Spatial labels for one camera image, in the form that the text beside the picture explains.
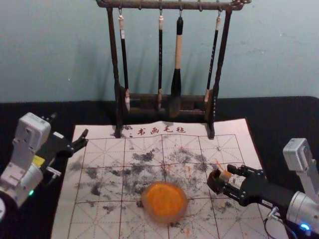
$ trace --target teal wall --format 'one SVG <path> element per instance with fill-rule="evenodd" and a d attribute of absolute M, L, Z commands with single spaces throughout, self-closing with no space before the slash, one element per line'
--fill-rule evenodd
<path fill-rule="evenodd" d="M 220 97 L 319 97 L 318 7 L 317 0 L 253 0 L 233 12 Z M 163 11 L 164 93 L 170 92 L 178 14 Z M 115 10 L 123 84 L 118 15 Z M 123 16 L 130 91 L 156 93 L 159 11 L 124 9 Z M 204 94 L 216 12 L 182 16 L 182 93 Z M 0 102 L 114 99 L 106 10 L 94 0 L 4 1 L 0 34 Z"/>

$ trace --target robotic arm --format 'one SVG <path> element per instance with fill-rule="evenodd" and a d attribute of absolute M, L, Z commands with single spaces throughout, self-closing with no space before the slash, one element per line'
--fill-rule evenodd
<path fill-rule="evenodd" d="M 251 203 L 261 204 L 272 211 L 268 219 L 276 219 L 276 212 L 299 226 L 306 233 L 319 234 L 319 174 L 305 138 L 293 138 L 285 146 L 284 157 L 288 168 L 300 177 L 305 194 L 293 192 L 267 181 L 263 170 L 245 165 L 227 166 L 227 171 L 214 170 L 209 174 L 207 185 L 216 194 L 223 193 L 245 207 Z M 229 183 L 232 174 L 245 177 L 240 188 Z"/>
<path fill-rule="evenodd" d="M 52 174 L 49 183 L 61 175 L 51 167 L 57 156 L 71 157 L 86 146 L 87 129 L 78 140 L 69 142 L 58 132 L 51 132 L 54 117 L 27 113 L 19 119 L 13 153 L 0 177 L 0 222 L 8 211 L 22 206 L 46 173 Z"/>

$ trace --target orange dish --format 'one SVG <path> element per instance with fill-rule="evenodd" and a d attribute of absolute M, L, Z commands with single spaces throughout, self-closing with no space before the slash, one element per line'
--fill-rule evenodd
<path fill-rule="evenodd" d="M 171 183 L 155 182 L 142 193 L 142 203 L 150 217 L 158 223 L 176 223 L 187 208 L 184 191 Z"/>

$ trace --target black table surface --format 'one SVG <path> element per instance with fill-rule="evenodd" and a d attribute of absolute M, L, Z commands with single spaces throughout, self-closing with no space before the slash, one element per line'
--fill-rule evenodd
<path fill-rule="evenodd" d="M 62 102 L 0 104 L 0 173 L 12 153 L 12 139 L 18 119 L 27 112 L 48 116 L 57 112 L 52 129 L 72 138 L 76 124 L 115 124 L 113 102 Z M 270 182 L 294 191 L 303 191 L 299 178 L 290 172 L 282 150 L 291 138 L 306 138 L 319 161 L 319 99 L 314 97 L 275 97 L 220 99 L 216 121 L 246 118 L 261 164 Z M 148 123 L 155 115 L 129 116 L 125 124 Z M 178 122 L 203 122 L 201 117 L 178 117 Z M 58 158 L 55 167 L 65 171 L 67 161 Z M 49 188 L 38 187 L 16 215 L 0 223 L 1 239 L 48 239 L 54 221 L 62 180 Z M 299 238 L 303 235 L 296 230 Z"/>

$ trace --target black wire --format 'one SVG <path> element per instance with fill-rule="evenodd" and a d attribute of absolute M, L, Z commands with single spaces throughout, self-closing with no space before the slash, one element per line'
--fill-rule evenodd
<path fill-rule="evenodd" d="M 269 236 L 271 239 L 276 239 L 275 237 L 273 237 L 272 235 L 269 234 L 269 232 L 267 231 L 267 227 L 266 227 L 266 223 L 268 221 L 268 218 L 264 219 L 264 229 L 265 232 L 267 233 L 267 236 Z M 280 222 L 282 225 L 284 225 L 284 227 L 290 232 L 290 234 L 294 237 L 294 239 L 298 239 L 297 235 L 294 233 L 293 230 L 290 229 L 290 227 L 285 224 L 284 222 L 277 220 L 278 222 Z"/>

